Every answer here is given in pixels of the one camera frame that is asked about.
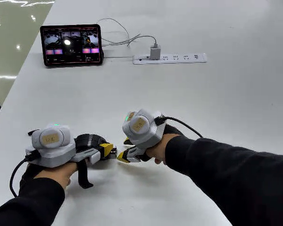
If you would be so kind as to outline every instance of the camera feed display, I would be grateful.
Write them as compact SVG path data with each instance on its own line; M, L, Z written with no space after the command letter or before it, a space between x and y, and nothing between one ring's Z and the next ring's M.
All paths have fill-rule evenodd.
M98 28L44 29L43 36L49 64L100 61Z

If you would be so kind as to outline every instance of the tablet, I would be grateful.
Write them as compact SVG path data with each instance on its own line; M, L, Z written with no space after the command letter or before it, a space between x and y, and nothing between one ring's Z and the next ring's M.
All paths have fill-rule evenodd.
M46 66L100 65L103 62L98 24L42 26L40 34Z

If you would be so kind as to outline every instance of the white table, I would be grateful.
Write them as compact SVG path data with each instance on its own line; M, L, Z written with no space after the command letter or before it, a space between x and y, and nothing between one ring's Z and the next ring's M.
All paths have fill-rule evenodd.
M0 204L12 197L8 181L30 143L26 133L49 122L120 144L125 114L143 107L183 119L206 137L283 154L283 1L58 0L44 24L104 17L118 19L131 36L154 35L163 53L205 52L208 63L133 65L121 58L47 69L37 36L0 112ZM103 36L120 30L102 24ZM145 54L150 44L140 39L106 53ZM83 190L72 177L54 225L230 224L187 177L153 161L101 162L89 179L95 186Z

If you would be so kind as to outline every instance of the charger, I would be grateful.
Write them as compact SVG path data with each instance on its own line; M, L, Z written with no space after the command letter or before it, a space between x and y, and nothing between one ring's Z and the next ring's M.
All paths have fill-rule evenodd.
M156 42L153 46L150 48L150 60L159 60L160 59L160 45L158 45Z

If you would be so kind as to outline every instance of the white cable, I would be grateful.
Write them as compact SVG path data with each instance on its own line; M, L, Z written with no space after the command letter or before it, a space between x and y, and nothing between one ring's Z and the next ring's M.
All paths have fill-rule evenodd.
M113 44L127 44L130 40L132 40L132 39L134 39L134 38L136 38L136 37L139 37L139 36L140 36L140 33L139 33L138 35L135 35L135 36L134 36L133 38L131 38L131 39L126 39L126 40L120 41L120 42L113 42L113 41L109 41L109 40L104 39L104 38L102 38L102 39L105 40L105 41L108 41L108 42L112 43L112 44L107 44L107 45L113 45Z
M127 31L127 29L120 23L118 22L117 20L113 19L113 18L103 18L103 19L100 19L97 21L97 24L100 22L100 21L103 21L103 20L112 20L112 21L115 21L116 23L118 23L127 33L127 36L128 36L128 39L127 40L124 40L124 41L120 41L120 42L113 42L113 41L110 41L110 40L107 40L107 39L104 39L102 38L104 41L107 41L109 42L110 44L107 44L107 45L103 45L102 47L105 47L105 46L119 46L119 45L125 45L127 44L127 46L130 45L131 42L133 42L135 39L138 39L138 38L142 38L142 37L150 37L150 38L153 38L154 41L155 41L155 45L157 45L157 41L156 41L156 38L154 38L153 36L151 35L142 35L139 33L138 35L135 35L133 38L130 39L130 36L129 36L129 32Z
M153 38L154 41L155 41L155 44L157 44L156 38L154 38L153 36L151 36L151 35L142 35L142 36L138 36L138 37L136 37L136 38L132 38L132 39L128 42L128 45L127 45L127 46L129 46L130 43L133 42L135 39L142 38L142 37L150 37L150 38Z
M132 58L133 56L105 56L104 58Z
M103 19L98 20L96 23L98 24L99 21L103 21L103 20L113 20L113 21L117 22L126 31L126 33L128 35L128 39L130 39L129 32L127 31L127 29L125 29L124 26L122 26L122 24L120 22L118 22L117 20L115 20L113 18L103 18Z

